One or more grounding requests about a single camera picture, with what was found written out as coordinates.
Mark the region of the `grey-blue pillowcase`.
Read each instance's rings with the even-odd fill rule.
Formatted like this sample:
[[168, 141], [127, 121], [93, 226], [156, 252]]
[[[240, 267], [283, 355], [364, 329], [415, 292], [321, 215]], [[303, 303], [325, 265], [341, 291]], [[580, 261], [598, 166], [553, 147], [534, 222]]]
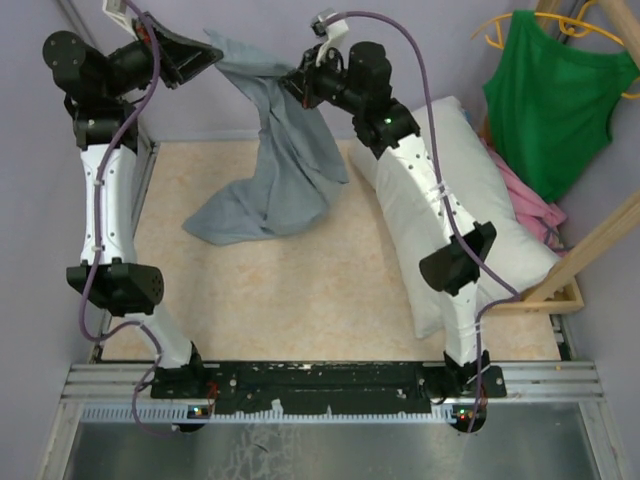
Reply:
[[303, 232], [329, 212], [348, 184], [346, 163], [323, 116], [281, 85], [292, 66], [256, 46], [210, 29], [223, 57], [216, 68], [256, 107], [259, 146], [254, 173], [228, 183], [183, 223], [217, 246]]

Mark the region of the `white pillow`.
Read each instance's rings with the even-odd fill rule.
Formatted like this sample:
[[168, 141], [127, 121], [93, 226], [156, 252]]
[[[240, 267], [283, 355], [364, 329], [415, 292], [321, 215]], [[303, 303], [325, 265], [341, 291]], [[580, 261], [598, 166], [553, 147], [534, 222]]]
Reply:
[[[460, 101], [449, 96], [433, 101], [434, 116], [424, 108], [414, 111], [421, 133], [436, 133], [428, 149], [438, 151], [444, 180], [461, 205], [480, 223], [491, 222], [497, 238], [486, 264], [518, 291], [542, 281], [559, 257], [517, 220], [502, 175], [487, 148], [470, 125]], [[406, 170], [352, 141], [349, 157], [376, 192], [391, 235], [407, 290], [417, 338], [443, 327], [440, 298], [419, 271], [422, 258], [435, 251], [430, 234], [434, 218], [426, 199]]]

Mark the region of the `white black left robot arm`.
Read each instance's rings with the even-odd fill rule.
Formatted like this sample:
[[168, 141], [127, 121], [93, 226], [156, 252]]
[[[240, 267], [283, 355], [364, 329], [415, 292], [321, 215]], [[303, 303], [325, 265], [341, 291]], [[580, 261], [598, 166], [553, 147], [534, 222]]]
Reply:
[[222, 52], [167, 29], [148, 12], [134, 17], [109, 10], [133, 35], [109, 55], [70, 31], [45, 41], [43, 60], [64, 94], [80, 150], [85, 192], [84, 244], [67, 283], [81, 305], [107, 311], [147, 339], [158, 367], [175, 370], [184, 395], [201, 394], [208, 373], [194, 364], [196, 348], [163, 306], [161, 271], [138, 262], [133, 234], [133, 180], [138, 118], [160, 84], [175, 89], [222, 59]]

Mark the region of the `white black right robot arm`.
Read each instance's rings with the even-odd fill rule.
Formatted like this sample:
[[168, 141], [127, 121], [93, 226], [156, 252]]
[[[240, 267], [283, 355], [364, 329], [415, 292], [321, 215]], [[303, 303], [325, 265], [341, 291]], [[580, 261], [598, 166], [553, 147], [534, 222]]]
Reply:
[[374, 42], [353, 45], [349, 58], [318, 44], [281, 82], [303, 108], [328, 102], [351, 114], [360, 144], [376, 161], [368, 180], [391, 235], [414, 332], [445, 333], [444, 377], [461, 396], [482, 383], [488, 364], [476, 342], [480, 268], [496, 239], [436, 178], [429, 143], [412, 113], [392, 96], [391, 64]]

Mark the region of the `green tank top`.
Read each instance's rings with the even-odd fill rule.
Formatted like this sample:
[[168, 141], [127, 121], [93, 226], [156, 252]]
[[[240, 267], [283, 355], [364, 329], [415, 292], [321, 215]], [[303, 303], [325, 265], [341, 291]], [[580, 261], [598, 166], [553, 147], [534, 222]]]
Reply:
[[639, 69], [627, 52], [595, 53], [552, 39], [516, 10], [484, 85], [495, 151], [548, 203], [564, 196], [612, 142], [610, 121]]

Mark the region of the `yellow plastic hanger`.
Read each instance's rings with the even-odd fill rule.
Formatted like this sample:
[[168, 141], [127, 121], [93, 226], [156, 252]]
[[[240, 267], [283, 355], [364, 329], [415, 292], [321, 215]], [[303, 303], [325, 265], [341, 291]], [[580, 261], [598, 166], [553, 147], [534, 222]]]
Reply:
[[[561, 42], [598, 35], [639, 59], [639, 21], [625, 1], [576, 1], [566, 12], [563, 1], [539, 1], [534, 16], [545, 33]], [[610, 28], [590, 22], [590, 11], [596, 8], [608, 18]]]

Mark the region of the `pink shirt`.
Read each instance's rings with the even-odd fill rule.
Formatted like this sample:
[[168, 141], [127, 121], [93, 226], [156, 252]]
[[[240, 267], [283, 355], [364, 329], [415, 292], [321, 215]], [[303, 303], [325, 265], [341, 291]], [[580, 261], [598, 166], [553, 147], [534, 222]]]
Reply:
[[488, 153], [502, 175], [516, 220], [543, 243], [545, 226], [558, 230], [566, 221], [567, 215], [556, 204], [546, 203], [524, 184], [495, 151], [489, 148]]

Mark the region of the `wooden clothes rack frame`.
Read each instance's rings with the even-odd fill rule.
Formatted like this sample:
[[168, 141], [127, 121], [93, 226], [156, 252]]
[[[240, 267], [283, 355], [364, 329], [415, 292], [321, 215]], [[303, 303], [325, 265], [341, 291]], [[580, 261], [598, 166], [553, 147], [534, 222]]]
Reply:
[[[618, 31], [613, 34], [583, 20], [588, 9], [597, 5], [609, 22]], [[587, 35], [597, 33], [624, 47], [635, 62], [639, 61], [639, 20], [626, 1], [588, 1], [575, 18], [558, 13], [557, 1], [540, 1], [536, 5], [535, 15], [545, 20], [547, 26], [552, 20], [559, 23], [560, 31], [572, 36], [564, 27], [571, 23], [585, 30]], [[504, 301], [492, 307], [497, 315], [512, 313], [572, 313], [584, 306], [575, 277], [587, 266], [601, 257], [616, 243], [639, 226], [639, 193], [631, 194], [605, 220], [577, 243], [551, 269], [539, 284], [521, 294], [519, 300]]]

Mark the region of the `aluminium rail frame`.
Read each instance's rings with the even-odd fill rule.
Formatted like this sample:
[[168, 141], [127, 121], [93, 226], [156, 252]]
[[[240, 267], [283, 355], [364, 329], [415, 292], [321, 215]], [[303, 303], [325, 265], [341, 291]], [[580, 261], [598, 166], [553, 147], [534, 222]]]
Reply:
[[497, 362], [488, 405], [434, 361], [212, 361], [220, 394], [130, 399], [141, 362], [75, 364], [44, 479], [622, 479], [595, 366]]

